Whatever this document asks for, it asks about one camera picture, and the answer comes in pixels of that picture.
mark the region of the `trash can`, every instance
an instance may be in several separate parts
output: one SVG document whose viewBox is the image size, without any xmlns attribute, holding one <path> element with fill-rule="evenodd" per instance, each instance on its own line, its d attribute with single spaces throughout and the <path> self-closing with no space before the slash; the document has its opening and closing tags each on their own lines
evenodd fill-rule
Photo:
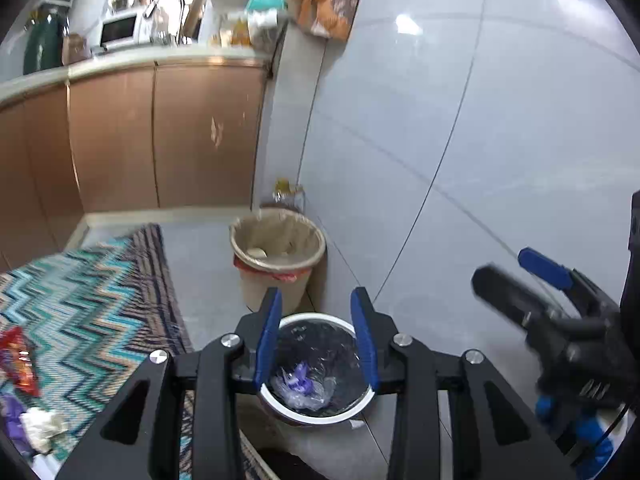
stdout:
<svg viewBox="0 0 640 480">
<path fill-rule="evenodd" d="M 283 318 L 260 396 L 297 426 L 326 426 L 358 415 L 374 393 L 360 369 L 353 326 L 316 312 Z"/>
<path fill-rule="evenodd" d="M 257 312 L 267 288 L 277 286 L 282 314 L 295 311 L 326 249 L 322 231 L 304 215 L 279 208 L 239 218 L 229 231 L 246 306 Z"/>
</svg>

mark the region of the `robotic hand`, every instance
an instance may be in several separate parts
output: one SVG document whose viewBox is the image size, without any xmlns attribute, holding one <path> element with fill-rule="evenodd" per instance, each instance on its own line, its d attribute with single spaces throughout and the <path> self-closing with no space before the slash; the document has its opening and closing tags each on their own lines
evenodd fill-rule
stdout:
<svg viewBox="0 0 640 480">
<path fill-rule="evenodd" d="M 521 327 L 527 345 L 538 354 L 542 365 L 538 388 L 544 395 L 539 415 L 548 422 L 548 432 L 563 454 L 573 452 L 575 444 L 582 447 L 572 461 L 580 478 L 593 477 L 607 463 L 613 449 L 603 443 L 626 410 L 638 405 L 639 219 L 640 191 L 632 198 L 631 256 L 620 307 L 578 270 L 560 266 L 531 248 L 520 251 L 520 266 L 562 291 L 581 318 L 567 316 L 495 266 L 479 268 L 472 279 L 475 294 Z M 596 410 L 618 410 L 621 405 L 609 429 L 600 431 Z M 639 446 L 640 428 L 635 425 L 598 478 L 631 478 L 638 471 Z"/>
</svg>

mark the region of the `microwave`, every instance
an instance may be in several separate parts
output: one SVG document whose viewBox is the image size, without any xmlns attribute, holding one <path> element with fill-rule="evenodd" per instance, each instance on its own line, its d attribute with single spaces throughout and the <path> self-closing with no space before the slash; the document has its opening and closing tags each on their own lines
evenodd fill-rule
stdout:
<svg viewBox="0 0 640 480">
<path fill-rule="evenodd" d="M 127 48 L 151 42 L 153 14 L 147 6 L 133 7 L 114 12 L 102 20 L 100 46 L 108 50 Z"/>
</svg>

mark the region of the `cabinet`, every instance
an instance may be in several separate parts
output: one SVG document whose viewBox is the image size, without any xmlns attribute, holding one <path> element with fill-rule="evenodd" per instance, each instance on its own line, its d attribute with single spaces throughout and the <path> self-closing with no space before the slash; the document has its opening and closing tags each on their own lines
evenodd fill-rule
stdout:
<svg viewBox="0 0 640 480">
<path fill-rule="evenodd" d="M 84 214 L 69 145 L 66 86 L 27 97 L 24 132 L 40 203 L 61 251 Z"/>
<path fill-rule="evenodd" d="M 144 68 L 71 83 L 69 136 L 85 212 L 158 207 L 153 81 Z"/>
<path fill-rule="evenodd" d="M 9 268 L 9 264 L 7 263 L 7 260 L 4 257 L 4 254 L 0 253 L 0 272 L 7 272 L 8 270 L 11 270 Z"/>
<path fill-rule="evenodd" d="M 265 72 L 171 66 L 156 73 L 154 154 L 160 207 L 251 204 Z"/>
<path fill-rule="evenodd" d="M 24 105 L 0 111 L 0 251 L 15 269 L 56 252 L 54 238 L 36 192 L 25 138 Z"/>
</svg>

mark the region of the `rug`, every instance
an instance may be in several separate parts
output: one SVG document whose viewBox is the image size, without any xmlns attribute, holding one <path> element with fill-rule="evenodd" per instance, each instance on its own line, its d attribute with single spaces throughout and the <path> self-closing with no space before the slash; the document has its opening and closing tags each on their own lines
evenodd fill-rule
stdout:
<svg viewBox="0 0 640 480">
<path fill-rule="evenodd" d="M 1 371 L 0 393 L 63 414 L 70 429 L 52 441 L 60 462 L 149 352 L 193 350 L 156 224 L 0 274 L 0 332 L 16 324 L 35 345 L 40 397 L 14 390 Z M 192 415 L 190 392 L 180 480 L 190 478 Z M 273 478 L 248 441 L 241 447 L 248 480 Z"/>
</svg>

